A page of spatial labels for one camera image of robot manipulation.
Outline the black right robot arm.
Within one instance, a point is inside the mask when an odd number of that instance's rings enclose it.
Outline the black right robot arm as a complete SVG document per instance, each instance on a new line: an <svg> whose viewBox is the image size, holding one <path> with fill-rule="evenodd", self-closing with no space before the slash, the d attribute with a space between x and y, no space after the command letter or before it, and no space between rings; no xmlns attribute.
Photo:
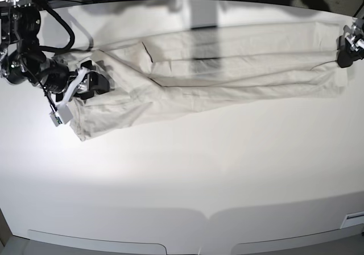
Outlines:
<svg viewBox="0 0 364 255"><path fill-rule="evenodd" d="M40 45L41 10L53 16L68 33L69 41L64 47ZM58 100L64 98L66 91L83 100L109 92L108 79L96 72L91 61L81 64L86 70L85 76L72 88L72 83L81 75L80 70L71 71L67 65L45 55L67 53L74 42L71 27L46 0L1 0L1 76L11 84L28 80L45 95L57 95Z"/></svg>

